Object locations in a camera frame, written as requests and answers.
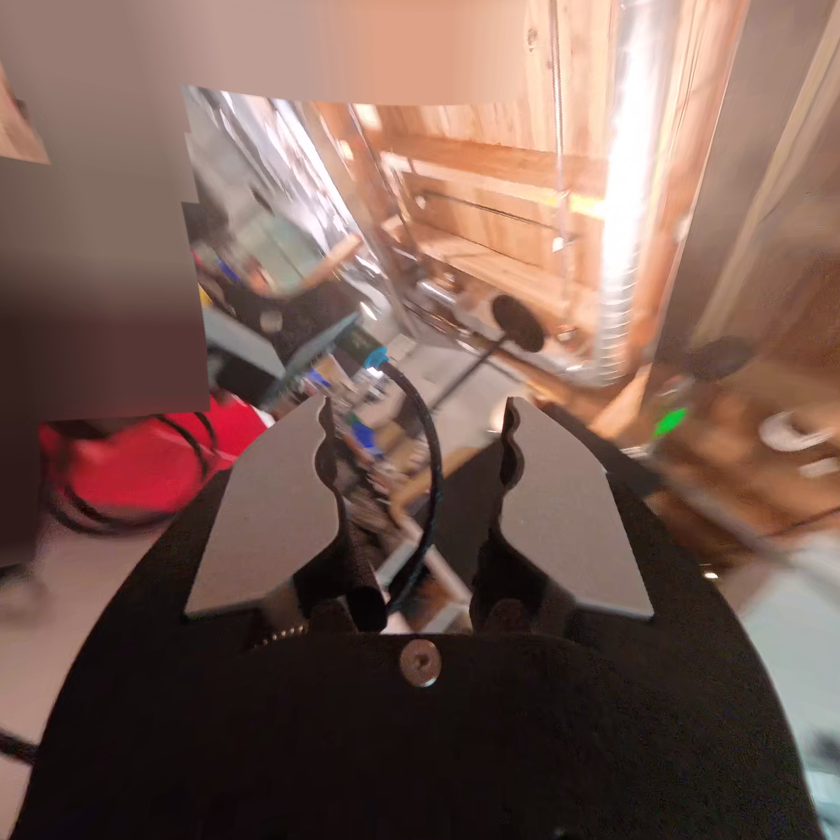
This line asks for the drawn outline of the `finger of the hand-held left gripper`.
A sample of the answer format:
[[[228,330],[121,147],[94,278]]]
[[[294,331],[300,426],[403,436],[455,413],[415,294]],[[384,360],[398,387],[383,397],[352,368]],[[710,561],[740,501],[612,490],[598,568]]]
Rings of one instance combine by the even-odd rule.
[[[206,370],[212,392],[235,396],[276,396],[286,369],[262,335],[215,308],[203,310]]]
[[[330,354],[336,342],[360,320],[362,320],[362,316],[359,313],[352,313],[298,347],[287,364],[287,383],[298,382],[321,357]]]

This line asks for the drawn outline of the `silver ventilation duct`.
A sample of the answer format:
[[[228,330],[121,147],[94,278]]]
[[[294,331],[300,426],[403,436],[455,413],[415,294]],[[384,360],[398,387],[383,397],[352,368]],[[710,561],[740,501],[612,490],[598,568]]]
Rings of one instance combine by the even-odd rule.
[[[423,279],[400,287],[398,297],[415,319],[447,339],[469,348],[484,348],[498,341],[498,327],[471,314],[461,305],[459,295],[434,280]]]
[[[596,387],[627,369],[637,273],[651,216],[653,183],[679,2],[620,2],[605,182],[601,275],[590,376]]]

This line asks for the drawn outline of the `black foam microphone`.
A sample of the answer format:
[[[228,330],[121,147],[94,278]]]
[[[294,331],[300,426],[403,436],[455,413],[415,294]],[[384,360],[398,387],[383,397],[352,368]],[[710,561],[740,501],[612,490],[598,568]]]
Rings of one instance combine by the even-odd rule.
[[[695,382],[720,382],[738,373],[755,355],[754,345],[724,335],[686,353],[683,371]]]

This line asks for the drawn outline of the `red plastic bin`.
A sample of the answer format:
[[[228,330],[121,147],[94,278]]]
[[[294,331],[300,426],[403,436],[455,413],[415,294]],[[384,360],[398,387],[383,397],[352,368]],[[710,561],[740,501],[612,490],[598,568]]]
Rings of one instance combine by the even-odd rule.
[[[43,424],[45,504],[82,532],[155,527],[192,502],[274,422],[232,397],[213,398],[204,413],[152,416],[105,437],[71,437]]]

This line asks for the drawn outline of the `black disc-top stand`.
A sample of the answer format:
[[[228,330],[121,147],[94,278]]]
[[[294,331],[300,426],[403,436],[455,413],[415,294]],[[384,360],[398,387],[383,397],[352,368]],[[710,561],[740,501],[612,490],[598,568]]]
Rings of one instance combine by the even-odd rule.
[[[490,357],[505,343],[513,343],[526,353],[539,353],[545,344],[545,332],[536,316],[518,299],[501,294],[491,305],[491,314],[501,331],[499,339],[474,360],[457,379],[449,384],[429,407],[435,413]]]

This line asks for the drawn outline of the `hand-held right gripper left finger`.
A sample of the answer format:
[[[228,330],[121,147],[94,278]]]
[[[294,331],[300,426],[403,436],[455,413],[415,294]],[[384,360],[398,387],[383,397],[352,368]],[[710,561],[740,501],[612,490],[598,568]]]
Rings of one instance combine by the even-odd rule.
[[[227,484],[185,603],[198,620],[256,610],[300,632],[348,542],[330,399],[311,396],[248,446]]]

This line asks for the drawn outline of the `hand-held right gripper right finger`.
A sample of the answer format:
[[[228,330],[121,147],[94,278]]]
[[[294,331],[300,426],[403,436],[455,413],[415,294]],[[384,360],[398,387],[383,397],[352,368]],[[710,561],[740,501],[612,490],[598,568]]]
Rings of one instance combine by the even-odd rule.
[[[606,469],[576,436],[522,397],[506,406],[512,474],[497,515],[500,539],[575,606],[648,621],[655,611]]]

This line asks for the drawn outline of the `black braided thick cable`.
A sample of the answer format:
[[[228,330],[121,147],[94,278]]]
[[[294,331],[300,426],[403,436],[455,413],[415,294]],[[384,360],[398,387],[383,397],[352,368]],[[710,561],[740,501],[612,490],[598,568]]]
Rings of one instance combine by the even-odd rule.
[[[359,292],[342,280],[327,280],[290,297],[262,295],[227,282],[223,295],[236,319],[267,339],[283,363],[335,324],[358,315],[361,303]]]

